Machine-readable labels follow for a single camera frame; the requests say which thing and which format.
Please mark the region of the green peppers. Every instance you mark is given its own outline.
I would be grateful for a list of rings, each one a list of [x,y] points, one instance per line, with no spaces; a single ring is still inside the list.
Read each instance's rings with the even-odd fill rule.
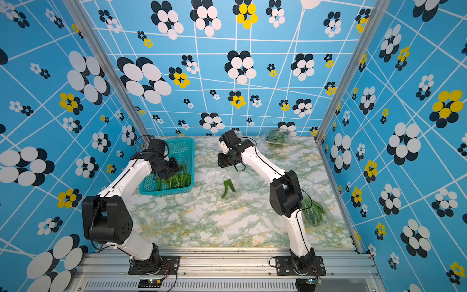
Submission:
[[[192,175],[188,173],[187,166],[181,164],[181,171],[173,177],[169,179],[160,179],[156,174],[154,180],[156,181],[155,191],[160,191],[163,186],[167,186],[168,189],[180,189],[191,185]]]

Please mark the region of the clear clamshell with peppers front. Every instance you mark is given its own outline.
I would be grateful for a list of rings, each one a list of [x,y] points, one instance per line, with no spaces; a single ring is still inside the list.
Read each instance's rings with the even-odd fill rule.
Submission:
[[[216,196],[222,200],[238,197],[244,192],[244,186],[240,179],[233,176],[217,177],[215,187]]]

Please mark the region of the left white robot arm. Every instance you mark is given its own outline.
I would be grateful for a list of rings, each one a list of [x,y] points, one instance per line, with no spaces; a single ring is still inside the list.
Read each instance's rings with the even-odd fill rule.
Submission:
[[[150,138],[147,148],[135,153],[126,168],[98,195],[87,196],[81,204],[83,232],[92,246],[114,247],[130,257],[130,263],[144,274],[155,274],[162,267],[156,244],[142,238],[133,229],[133,220],[126,207],[129,197],[149,175],[162,180],[181,171],[176,158],[169,157],[166,141]]]

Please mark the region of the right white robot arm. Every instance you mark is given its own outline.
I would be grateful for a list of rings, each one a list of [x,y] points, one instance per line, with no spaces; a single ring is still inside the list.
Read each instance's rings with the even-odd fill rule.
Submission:
[[[274,165],[257,149],[255,142],[240,139],[235,131],[225,132],[219,139],[221,168],[244,164],[251,167],[269,184],[269,202],[283,220],[289,237],[289,251],[294,269],[299,274],[317,271],[316,253],[306,237],[302,218],[303,194],[297,174]]]

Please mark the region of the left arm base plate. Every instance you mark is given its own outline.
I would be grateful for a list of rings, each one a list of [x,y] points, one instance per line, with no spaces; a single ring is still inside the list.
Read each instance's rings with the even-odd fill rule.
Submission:
[[[169,276],[175,275],[178,272],[180,265],[180,256],[156,256],[147,260],[129,259],[130,269],[129,275],[138,276]]]

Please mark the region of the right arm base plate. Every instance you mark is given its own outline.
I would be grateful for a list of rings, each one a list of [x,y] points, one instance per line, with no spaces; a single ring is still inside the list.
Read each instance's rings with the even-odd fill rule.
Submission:
[[[277,276],[325,276],[327,274],[323,258],[320,256],[315,257],[307,272],[297,272],[294,269],[291,256],[276,256],[276,273]]]

